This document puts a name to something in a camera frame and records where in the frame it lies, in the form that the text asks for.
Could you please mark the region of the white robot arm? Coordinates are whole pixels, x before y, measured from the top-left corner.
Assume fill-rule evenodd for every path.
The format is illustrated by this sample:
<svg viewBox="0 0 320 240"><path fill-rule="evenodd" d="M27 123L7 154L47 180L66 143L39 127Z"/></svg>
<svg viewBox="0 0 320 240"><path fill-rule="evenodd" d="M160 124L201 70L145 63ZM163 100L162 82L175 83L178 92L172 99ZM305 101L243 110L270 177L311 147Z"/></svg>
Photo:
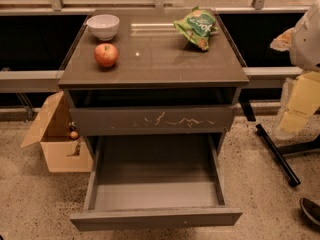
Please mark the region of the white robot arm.
<svg viewBox="0 0 320 240"><path fill-rule="evenodd" d="M320 0L316 0L293 28L275 38L270 47L288 51L290 61L302 73L287 78L274 135L289 139L297 135L320 108Z"/></svg>

